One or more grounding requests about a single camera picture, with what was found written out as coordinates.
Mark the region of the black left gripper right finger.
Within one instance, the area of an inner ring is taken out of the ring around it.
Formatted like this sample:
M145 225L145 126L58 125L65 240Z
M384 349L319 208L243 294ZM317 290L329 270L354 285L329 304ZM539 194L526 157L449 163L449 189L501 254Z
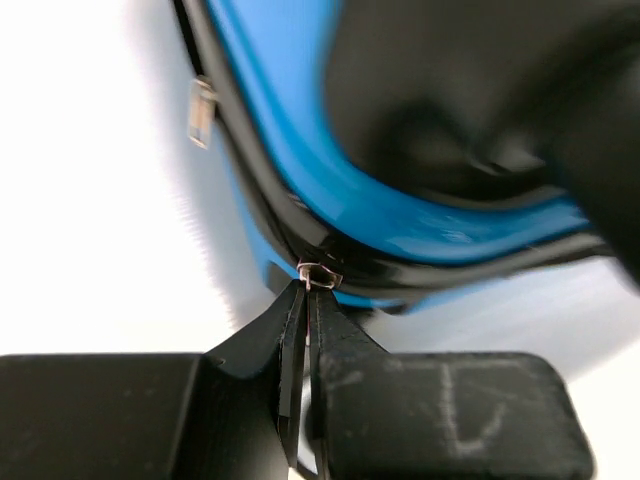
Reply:
M311 443L322 479L590 479L566 385L523 352L392 353L308 296Z

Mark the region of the blue kids suitcase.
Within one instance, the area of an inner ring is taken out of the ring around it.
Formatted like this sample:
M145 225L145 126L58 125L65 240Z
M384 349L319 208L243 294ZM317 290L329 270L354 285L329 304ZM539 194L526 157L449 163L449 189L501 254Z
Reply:
M635 1L177 1L188 134L258 268L404 313L534 269L639 275Z

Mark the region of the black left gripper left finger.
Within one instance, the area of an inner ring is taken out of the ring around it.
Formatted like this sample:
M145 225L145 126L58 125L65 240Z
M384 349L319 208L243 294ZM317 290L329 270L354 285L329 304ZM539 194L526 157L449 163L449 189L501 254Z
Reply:
M284 479L296 465L306 291L206 352L7 355L5 479Z

